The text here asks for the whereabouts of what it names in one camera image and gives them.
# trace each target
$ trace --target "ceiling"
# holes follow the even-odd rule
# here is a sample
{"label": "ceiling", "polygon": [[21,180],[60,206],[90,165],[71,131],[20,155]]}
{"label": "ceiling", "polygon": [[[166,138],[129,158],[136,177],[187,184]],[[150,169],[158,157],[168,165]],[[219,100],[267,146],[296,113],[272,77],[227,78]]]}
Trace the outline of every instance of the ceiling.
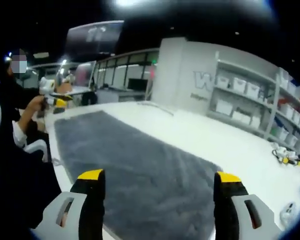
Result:
{"label": "ceiling", "polygon": [[[116,54],[158,48],[162,38],[183,36],[253,53],[287,69],[300,82],[297,1],[81,0],[65,4],[47,0],[18,8],[22,14],[9,21],[5,48],[7,52],[22,48],[30,56],[49,52],[49,58],[29,57],[32,65],[61,61],[69,28],[125,20]],[[74,61],[104,57],[92,55]]]}

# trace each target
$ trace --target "shelving unit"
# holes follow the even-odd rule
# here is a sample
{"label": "shelving unit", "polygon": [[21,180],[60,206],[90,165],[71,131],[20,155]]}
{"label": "shelving unit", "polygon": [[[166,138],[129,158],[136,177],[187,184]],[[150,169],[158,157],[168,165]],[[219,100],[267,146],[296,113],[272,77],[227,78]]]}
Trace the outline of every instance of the shelving unit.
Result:
{"label": "shelving unit", "polygon": [[300,99],[295,97],[293,94],[288,92],[286,89],[280,87],[281,79],[279,77],[279,73],[276,74],[275,78],[271,78],[269,76],[266,76],[259,72],[256,72],[253,69],[249,69],[244,66],[240,66],[235,63],[220,60],[220,59],[217,61],[217,72],[219,70],[229,71],[229,72],[235,73],[238,76],[242,76],[243,78],[246,78],[248,80],[253,80],[254,82],[258,82],[260,85],[264,86],[264,88],[266,89],[264,97],[269,96],[267,93],[269,93],[269,89],[272,88],[273,94],[272,94],[272,98],[271,98],[271,103],[262,101],[262,99],[252,98],[250,96],[247,96],[244,93],[238,92],[231,88],[220,87],[219,85],[214,85],[214,89],[213,89],[213,93],[215,91],[219,91],[219,92],[227,93],[230,95],[236,95],[241,98],[247,99],[247,100],[251,101],[252,103],[256,103],[256,104],[260,105],[260,107],[262,108],[262,112],[263,112],[263,115],[261,116],[261,118],[262,118],[261,123],[264,120],[266,112],[268,115],[267,121],[265,122],[266,126],[264,126],[264,124],[263,124],[262,129],[254,128],[254,127],[252,127],[248,124],[245,124],[241,121],[232,119],[231,116],[216,112],[212,109],[211,101],[210,101],[210,108],[206,113],[207,116],[210,118],[216,119],[218,121],[224,122],[226,124],[232,125],[236,128],[243,129],[249,133],[255,134],[266,140],[277,142],[279,145],[289,148],[292,151],[295,151],[298,155],[300,155],[300,151],[298,149],[296,149],[293,146],[288,145],[285,141],[282,141],[271,134],[272,127],[274,125],[274,122],[276,121],[275,119],[280,119],[280,118],[288,121],[293,126],[293,132],[297,130],[300,133],[300,127],[298,126],[298,124],[296,124],[292,119],[289,119],[288,117],[286,117],[285,114],[278,109],[278,101],[279,101],[280,95],[286,97],[294,105],[300,107]]}

